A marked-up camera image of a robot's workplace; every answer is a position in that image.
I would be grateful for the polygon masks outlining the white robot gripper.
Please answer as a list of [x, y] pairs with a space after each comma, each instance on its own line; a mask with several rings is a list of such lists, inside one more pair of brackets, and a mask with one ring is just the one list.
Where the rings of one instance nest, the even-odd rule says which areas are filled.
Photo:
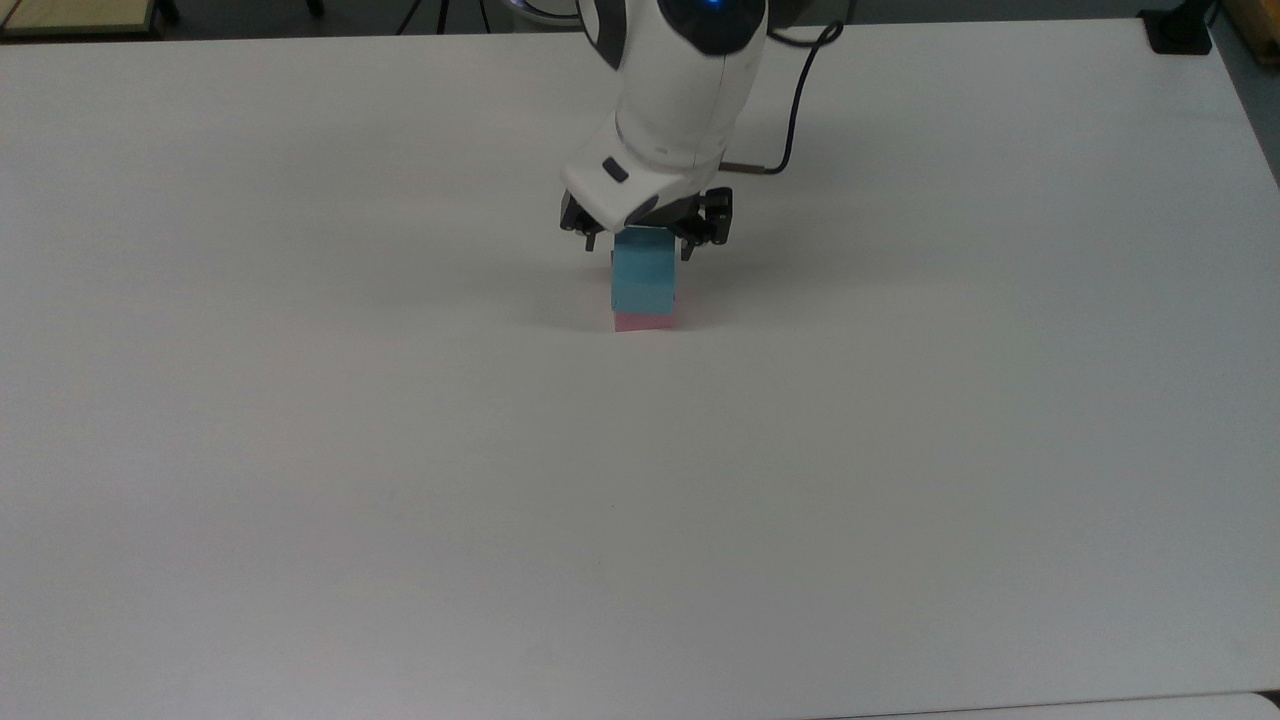
[[641, 225], [669, 225], [682, 263], [700, 247], [723, 246], [733, 220], [733, 191], [709, 186], [726, 150], [723, 128], [696, 138], [685, 154], [645, 131], [628, 140], [612, 111], [561, 169], [559, 228], [580, 236], [586, 252], [604, 232]]

